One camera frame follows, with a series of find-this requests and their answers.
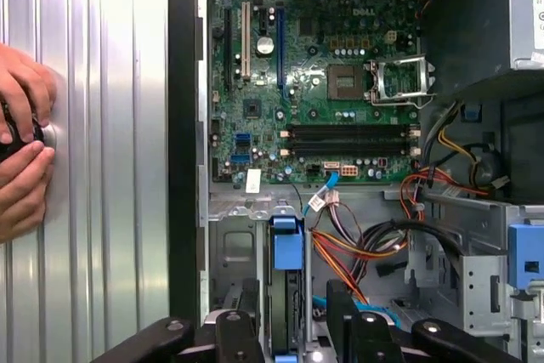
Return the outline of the person's left hand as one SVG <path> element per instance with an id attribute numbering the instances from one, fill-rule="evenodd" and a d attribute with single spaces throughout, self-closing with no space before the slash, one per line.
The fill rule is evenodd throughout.
<path id="1" fill-rule="evenodd" d="M 1 44 L 1 101 L 24 142 L 33 140 L 33 120 L 47 127 L 56 94 L 54 76 L 45 65 Z"/>

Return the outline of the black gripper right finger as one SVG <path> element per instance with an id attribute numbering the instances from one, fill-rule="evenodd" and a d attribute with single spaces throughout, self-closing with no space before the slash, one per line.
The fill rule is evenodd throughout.
<path id="1" fill-rule="evenodd" d="M 338 362 L 519 362 L 442 320 L 418 320 L 406 332 L 374 311 L 360 311 L 347 285 L 326 283 L 326 326 Z"/>

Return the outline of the person's right hand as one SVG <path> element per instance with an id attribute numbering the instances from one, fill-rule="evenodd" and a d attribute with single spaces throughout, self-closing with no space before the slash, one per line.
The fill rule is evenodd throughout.
<path id="1" fill-rule="evenodd" d="M 54 149 L 35 141 L 1 163 L 1 243 L 34 230 L 44 219 Z"/>

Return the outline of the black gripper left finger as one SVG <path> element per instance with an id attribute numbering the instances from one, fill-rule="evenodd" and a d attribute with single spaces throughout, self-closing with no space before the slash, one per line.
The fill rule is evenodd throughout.
<path id="1" fill-rule="evenodd" d="M 246 278 L 230 287 L 221 309 L 197 325 L 167 317 L 147 326 L 96 362 L 263 362 L 258 341 L 259 281 Z"/>

